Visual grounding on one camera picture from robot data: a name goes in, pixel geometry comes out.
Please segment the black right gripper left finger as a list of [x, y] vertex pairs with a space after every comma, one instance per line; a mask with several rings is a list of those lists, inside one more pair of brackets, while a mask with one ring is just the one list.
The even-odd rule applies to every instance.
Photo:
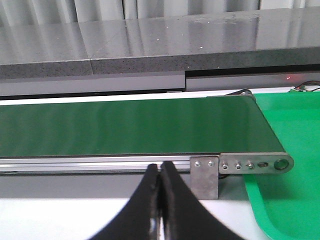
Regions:
[[159, 172], [150, 164], [141, 182], [122, 210], [92, 240], [157, 240], [160, 213], [158, 206]]

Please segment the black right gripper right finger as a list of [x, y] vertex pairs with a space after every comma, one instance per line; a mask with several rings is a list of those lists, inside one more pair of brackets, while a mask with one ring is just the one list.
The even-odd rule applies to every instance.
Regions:
[[174, 164], [161, 165], [162, 218], [166, 240], [241, 240], [197, 200]]

